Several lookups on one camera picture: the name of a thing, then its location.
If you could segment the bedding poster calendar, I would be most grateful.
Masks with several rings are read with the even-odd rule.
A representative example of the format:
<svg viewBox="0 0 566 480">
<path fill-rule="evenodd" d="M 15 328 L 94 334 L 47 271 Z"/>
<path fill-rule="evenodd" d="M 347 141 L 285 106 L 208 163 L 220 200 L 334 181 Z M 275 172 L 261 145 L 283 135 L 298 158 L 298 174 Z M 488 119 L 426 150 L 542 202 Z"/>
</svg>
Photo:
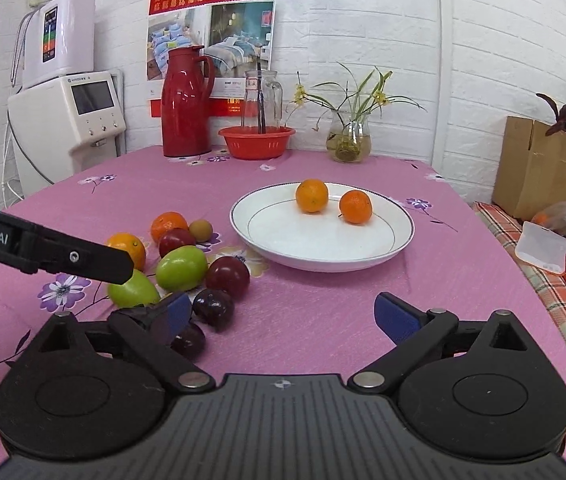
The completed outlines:
<svg viewBox="0 0 566 480">
<path fill-rule="evenodd" d="M 245 93 L 246 74 L 270 67 L 274 44 L 275 2 L 240 0 L 204 4 L 151 15 L 146 36 L 146 99 L 151 115 L 161 115 L 161 90 L 169 52 L 198 46 L 211 59 L 204 74 L 214 73 L 211 114 L 237 117 Z"/>
</svg>

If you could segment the clear glass pitcher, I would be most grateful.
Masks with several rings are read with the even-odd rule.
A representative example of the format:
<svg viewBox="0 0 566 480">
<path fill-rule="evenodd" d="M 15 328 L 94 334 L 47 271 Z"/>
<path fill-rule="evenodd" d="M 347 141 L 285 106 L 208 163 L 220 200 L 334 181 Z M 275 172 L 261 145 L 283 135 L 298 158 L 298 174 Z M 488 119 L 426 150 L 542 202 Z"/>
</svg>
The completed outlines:
<svg viewBox="0 0 566 480">
<path fill-rule="evenodd" d="M 241 126 L 248 133 L 270 133 L 281 126 L 283 88 L 275 70 L 249 70 Z"/>
</svg>

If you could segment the textured mandarin orange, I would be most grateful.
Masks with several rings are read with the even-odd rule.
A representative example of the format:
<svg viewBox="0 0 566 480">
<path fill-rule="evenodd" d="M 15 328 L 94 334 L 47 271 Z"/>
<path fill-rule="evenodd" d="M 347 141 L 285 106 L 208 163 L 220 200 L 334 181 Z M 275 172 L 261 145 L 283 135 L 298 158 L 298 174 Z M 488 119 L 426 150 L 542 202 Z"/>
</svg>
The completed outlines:
<svg viewBox="0 0 566 480">
<path fill-rule="evenodd" d="M 373 214 L 371 198 L 360 190 L 350 190 L 339 200 L 339 212 L 344 221 L 360 226 L 367 223 Z"/>
</svg>

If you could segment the dark cherry plum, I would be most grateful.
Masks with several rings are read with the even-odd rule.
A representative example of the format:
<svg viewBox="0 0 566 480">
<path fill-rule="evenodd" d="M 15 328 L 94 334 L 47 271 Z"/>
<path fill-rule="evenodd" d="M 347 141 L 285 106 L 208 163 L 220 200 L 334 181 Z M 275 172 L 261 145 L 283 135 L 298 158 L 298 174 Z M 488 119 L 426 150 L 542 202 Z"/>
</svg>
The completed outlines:
<svg viewBox="0 0 566 480">
<path fill-rule="evenodd" d="M 221 332 L 232 323 L 235 305 L 226 292 L 205 288 L 194 297 L 192 308 L 200 321 Z"/>
</svg>

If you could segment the red thermos jug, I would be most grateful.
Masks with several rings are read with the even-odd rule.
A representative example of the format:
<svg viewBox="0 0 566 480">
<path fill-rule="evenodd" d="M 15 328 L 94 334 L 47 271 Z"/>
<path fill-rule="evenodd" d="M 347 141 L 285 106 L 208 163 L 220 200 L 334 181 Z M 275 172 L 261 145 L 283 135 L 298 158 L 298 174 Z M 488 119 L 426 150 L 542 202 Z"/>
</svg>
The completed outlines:
<svg viewBox="0 0 566 480">
<path fill-rule="evenodd" d="M 166 157 L 208 153 L 209 100 L 215 83 L 213 60 L 202 46 L 168 53 L 168 70 L 161 90 L 161 135 Z"/>
</svg>

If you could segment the large smooth orange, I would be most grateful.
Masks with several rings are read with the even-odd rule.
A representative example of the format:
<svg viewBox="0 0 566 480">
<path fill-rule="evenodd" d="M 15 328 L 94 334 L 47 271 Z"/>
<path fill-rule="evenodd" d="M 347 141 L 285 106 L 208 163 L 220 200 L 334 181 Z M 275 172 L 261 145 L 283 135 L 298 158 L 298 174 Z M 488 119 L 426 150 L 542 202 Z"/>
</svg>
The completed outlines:
<svg viewBox="0 0 566 480">
<path fill-rule="evenodd" d="M 134 262 L 134 267 L 143 271 L 146 264 L 146 248 L 142 240 L 134 234 L 119 232 L 112 235 L 107 241 L 108 247 L 124 250 Z"/>
</svg>

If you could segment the white ceramic plate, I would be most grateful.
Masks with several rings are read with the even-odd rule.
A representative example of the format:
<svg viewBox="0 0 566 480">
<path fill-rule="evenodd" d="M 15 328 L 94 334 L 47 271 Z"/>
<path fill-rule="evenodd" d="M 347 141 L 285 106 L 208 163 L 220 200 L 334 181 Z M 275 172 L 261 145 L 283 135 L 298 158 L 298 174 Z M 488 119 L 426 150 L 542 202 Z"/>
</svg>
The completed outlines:
<svg viewBox="0 0 566 480">
<path fill-rule="evenodd" d="M 409 212 L 389 197 L 367 191 L 372 217 L 355 226 L 341 217 L 338 203 L 350 188 L 329 183 L 329 202 L 317 214 L 301 211 L 296 182 L 259 188 L 230 209 L 232 229 L 259 255 L 289 268 L 345 273 L 374 268 L 407 248 L 415 234 Z"/>
</svg>

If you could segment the green apple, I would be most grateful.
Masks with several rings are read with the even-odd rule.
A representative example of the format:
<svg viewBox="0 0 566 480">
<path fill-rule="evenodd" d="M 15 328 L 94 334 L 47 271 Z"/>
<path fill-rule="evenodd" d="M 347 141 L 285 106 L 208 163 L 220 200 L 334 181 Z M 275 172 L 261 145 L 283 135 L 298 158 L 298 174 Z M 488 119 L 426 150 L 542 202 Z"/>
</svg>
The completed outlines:
<svg viewBox="0 0 566 480">
<path fill-rule="evenodd" d="M 207 270 L 208 261 L 201 249 L 182 246 L 161 258 L 156 267 L 156 283 L 167 292 L 187 292 L 203 283 Z"/>
<path fill-rule="evenodd" d="M 108 284 L 106 296 L 120 309 L 147 306 L 161 301 L 161 295 L 155 285 L 137 269 L 134 269 L 126 283 Z"/>
</svg>

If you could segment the white plastic bag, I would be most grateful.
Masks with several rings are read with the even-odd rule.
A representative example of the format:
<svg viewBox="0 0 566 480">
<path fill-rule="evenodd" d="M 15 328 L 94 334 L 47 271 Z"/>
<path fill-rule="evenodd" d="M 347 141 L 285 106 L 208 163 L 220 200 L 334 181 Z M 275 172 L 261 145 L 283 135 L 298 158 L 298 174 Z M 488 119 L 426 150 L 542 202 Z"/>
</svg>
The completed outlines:
<svg viewBox="0 0 566 480">
<path fill-rule="evenodd" d="M 548 206 L 522 224 L 515 246 L 518 260 L 553 274 L 566 264 L 566 202 Z"/>
</svg>

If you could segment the plaid cloth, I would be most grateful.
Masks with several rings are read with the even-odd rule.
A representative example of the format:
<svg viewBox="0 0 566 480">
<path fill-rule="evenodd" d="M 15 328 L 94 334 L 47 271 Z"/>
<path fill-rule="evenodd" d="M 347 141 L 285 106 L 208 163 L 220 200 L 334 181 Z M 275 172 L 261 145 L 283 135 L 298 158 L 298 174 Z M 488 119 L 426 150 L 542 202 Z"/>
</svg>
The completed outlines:
<svg viewBox="0 0 566 480">
<path fill-rule="evenodd" d="M 523 263 L 515 257 L 515 245 L 522 232 L 520 224 L 501 208 L 491 204 L 475 203 L 472 206 L 478 218 L 501 244 L 522 271 L 545 309 L 566 341 L 566 281 L 562 276 L 551 274 Z"/>
</svg>

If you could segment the red plastic basket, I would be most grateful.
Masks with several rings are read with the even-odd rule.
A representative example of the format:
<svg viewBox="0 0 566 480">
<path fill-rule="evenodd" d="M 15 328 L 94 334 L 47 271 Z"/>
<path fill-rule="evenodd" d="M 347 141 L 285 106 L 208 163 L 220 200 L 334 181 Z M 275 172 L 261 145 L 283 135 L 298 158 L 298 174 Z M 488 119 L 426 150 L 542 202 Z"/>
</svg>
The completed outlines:
<svg viewBox="0 0 566 480">
<path fill-rule="evenodd" d="M 268 129 L 258 133 L 255 128 L 241 126 L 221 128 L 219 136 L 225 140 L 230 155 L 242 160 L 267 160 L 282 156 L 295 130 L 289 127 Z"/>
</svg>

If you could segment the red plum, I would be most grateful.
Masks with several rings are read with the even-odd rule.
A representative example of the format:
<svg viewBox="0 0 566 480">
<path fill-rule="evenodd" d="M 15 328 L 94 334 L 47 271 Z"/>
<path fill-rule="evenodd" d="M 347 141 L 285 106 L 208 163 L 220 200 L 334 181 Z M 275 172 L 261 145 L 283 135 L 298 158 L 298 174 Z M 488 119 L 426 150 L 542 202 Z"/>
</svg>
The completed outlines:
<svg viewBox="0 0 566 480">
<path fill-rule="evenodd" d="M 158 252 L 164 258 L 169 252 L 183 246 L 195 246 L 197 241 L 187 229 L 171 229 L 167 231 L 158 242 Z"/>
<path fill-rule="evenodd" d="M 251 274 L 245 263 L 232 256 L 217 258 L 208 268 L 204 283 L 209 289 L 226 292 L 232 299 L 242 299 L 248 291 Z"/>
</svg>

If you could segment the mandarin orange on table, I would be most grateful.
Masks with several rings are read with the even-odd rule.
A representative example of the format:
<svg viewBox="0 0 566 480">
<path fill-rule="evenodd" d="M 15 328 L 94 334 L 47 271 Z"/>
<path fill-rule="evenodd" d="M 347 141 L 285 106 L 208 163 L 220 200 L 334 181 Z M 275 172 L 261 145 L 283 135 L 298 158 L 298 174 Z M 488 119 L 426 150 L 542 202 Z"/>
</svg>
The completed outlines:
<svg viewBox="0 0 566 480">
<path fill-rule="evenodd" d="M 187 220 L 177 211 L 166 211 L 153 220 L 149 232 L 151 233 L 154 243 L 158 244 L 161 238 L 168 231 L 173 229 L 189 229 Z"/>
</svg>

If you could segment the white water dispenser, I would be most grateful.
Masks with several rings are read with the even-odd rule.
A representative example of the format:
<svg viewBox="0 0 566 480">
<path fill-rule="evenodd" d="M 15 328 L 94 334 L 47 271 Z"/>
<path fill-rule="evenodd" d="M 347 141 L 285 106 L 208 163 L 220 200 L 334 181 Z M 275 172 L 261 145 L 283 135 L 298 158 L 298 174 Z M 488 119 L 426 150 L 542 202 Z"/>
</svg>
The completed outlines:
<svg viewBox="0 0 566 480">
<path fill-rule="evenodd" d="M 123 74 L 61 76 L 8 99 L 18 182 L 31 196 L 126 153 Z"/>
</svg>

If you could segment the brown cardboard box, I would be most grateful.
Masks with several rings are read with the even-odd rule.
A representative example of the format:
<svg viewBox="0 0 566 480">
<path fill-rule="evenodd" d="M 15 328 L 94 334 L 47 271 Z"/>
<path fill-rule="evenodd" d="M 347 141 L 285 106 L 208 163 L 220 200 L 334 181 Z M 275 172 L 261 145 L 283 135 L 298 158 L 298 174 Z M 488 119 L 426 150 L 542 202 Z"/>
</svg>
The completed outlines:
<svg viewBox="0 0 566 480">
<path fill-rule="evenodd" d="M 546 130 L 543 122 L 506 118 L 491 201 L 518 220 L 566 202 L 566 132 Z"/>
</svg>

